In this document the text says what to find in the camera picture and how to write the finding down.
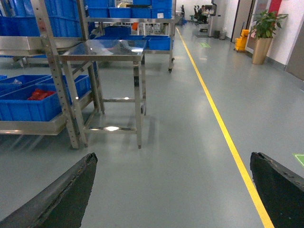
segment green floor marking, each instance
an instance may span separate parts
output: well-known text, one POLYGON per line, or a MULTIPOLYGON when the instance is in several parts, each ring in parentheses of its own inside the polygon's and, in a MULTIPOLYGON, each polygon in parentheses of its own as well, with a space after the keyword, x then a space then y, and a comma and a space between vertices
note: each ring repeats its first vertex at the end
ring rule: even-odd
POLYGON ((294 156, 300 162, 300 164, 304 167, 304 154, 294 154, 294 156))
POLYGON ((202 48, 210 48, 209 44, 207 43, 199 43, 199 45, 201 45, 202 48))

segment blue plastic bin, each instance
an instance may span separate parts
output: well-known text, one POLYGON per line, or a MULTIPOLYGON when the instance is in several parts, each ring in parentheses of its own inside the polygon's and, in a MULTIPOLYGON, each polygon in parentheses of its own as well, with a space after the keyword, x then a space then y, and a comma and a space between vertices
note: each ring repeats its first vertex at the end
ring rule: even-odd
POLYGON ((152 18, 171 19, 172 9, 152 9, 152 18))
POLYGON ((131 8, 109 7, 111 18, 131 18, 131 8))
POLYGON ((0 36, 20 36, 15 18, 0 17, 0 36))
POLYGON ((5 95, 21 88, 18 84, 0 84, 0 95, 5 95))
MULTIPOLYGON (((10 0, 16 16, 34 16, 30 0, 10 0)), ((76 0, 45 0, 49 16, 78 18, 76 0)))
POLYGON ((149 49, 150 50, 170 50, 170 38, 151 38, 149 39, 149 49))
MULTIPOLYGON (((21 36, 39 37, 40 32, 35 17, 16 17, 21 36)), ((75 19, 49 17, 55 37, 81 37, 80 23, 75 19)))
POLYGON ((151 5, 151 0, 133 0, 133 5, 151 5))
POLYGON ((150 8, 131 8, 132 18, 151 18, 150 8))
POLYGON ((150 50, 170 50, 170 37, 168 36, 145 36, 150 50))
POLYGON ((54 91, 53 86, 31 85, 0 96, 1 121, 50 121, 61 112, 57 93, 41 101, 28 101, 36 88, 54 91))
POLYGON ((109 37, 109 36, 101 36, 101 37, 96 37, 95 39, 121 39, 120 37, 109 37))
POLYGON ((108 8, 88 8, 91 18, 108 18, 110 17, 108 8))
POLYGON ((129 35, 129 36, 123 37, 123 39, 125 39, 125 40, 142 40, 143 36, 141 36, 141 35, 129 35))
MULTIPOLYGON (((39 82, 38 85, 45 85, 45 84, 54 84, 53 78, 49 78, 47 80, 39 82)), ((77 94, 79 97, 85 95, 88 91, 91 90, 90 78, 88 75, 80 75, 75 79, 75 85, 77 94)))
POLYGON ((104 32, 107 37, 122 38, 131 34, 131 26, 108 26, 104 32))
MULTIPOLYGON (((123 38, 124 40, 133 40, 133 42, 129 42, 129 46, 131 47, 138 47, 138 40, 143 40, 143 36, 138 36, 138 35, 131 35, 123 38)), ((146 49, 148 46, 148 42, 146 42, 146 45, 144 46, 143 49, 146 49)))
POLYGON ((0 84, 14 84, 15 80, 18 80, 21 82, 19 86, 21 87, 27 87, 34 85, 40 81, 46 80, 48 78, 51 78, 51 75, 19 75, 16 77, 9 77, 3 80, 0 80, 0 84))
POLYGON ((106 8, 115 7, 115 2, 113 0, 87 0, 88 8, 106 8))
POLYGON ((172 8, 172 0, 152 0, 152 9, 172 8))

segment tan plant pot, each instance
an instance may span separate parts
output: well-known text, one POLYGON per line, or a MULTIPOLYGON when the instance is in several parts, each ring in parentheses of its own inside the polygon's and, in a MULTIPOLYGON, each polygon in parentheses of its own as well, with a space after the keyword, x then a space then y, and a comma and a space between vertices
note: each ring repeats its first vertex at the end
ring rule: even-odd
POLYGON ((256 40, 255 49, 253 51, 252 63, 263 64, 269 50, 273 38, 259 38, 256 40))

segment stainless steel table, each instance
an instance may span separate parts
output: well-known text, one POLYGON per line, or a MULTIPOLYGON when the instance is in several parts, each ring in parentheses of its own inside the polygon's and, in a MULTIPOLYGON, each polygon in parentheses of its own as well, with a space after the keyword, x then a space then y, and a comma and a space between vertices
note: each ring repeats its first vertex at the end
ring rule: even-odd
POLYGON ((137 134, 138 148, 142 145, 142 123, 146 113, 146 80, 144 47, 145 40, 87 40, 61 55, 66 79, 75 107, 75 116, 79 128, 81 141, 88 146, 86 133, 133 133, 137 134), (77 69, 72 69, 71 61, 82 61, 77 69), (101 86, 97 84, 98 70, 96 61, 130 61, 133 62, 134 98, 113 98, 103 99, 101 86), (139 73, 139 62, 141 62, 141 75, 139 73), (84 122, 81 105, 76 91, 74 79, 83 71, 93 65, 93 72, 90 73, 91 90, 94 96, 95 109, 90 117, 84 122), (134 102, 136 128, 125 128, 116 126, 93 127, 90 122, 95 113, 105 113, 104 102, 134 102))

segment potted plant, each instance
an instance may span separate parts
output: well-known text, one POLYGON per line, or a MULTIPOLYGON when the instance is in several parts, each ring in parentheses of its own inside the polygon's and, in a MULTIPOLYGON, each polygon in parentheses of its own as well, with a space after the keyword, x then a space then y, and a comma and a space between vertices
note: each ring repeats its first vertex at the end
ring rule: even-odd
POLYGON ((254 38, 256 39, 252 56, 253 64, 264 63, 276 27, 282 28, 281 22, 287 16, 288 14, 277 14, 276 12, 268 12, 268 10, 256 14, 256 19, 254 20, 256 23, 250 31, 251 34, 254 34, 254 38))

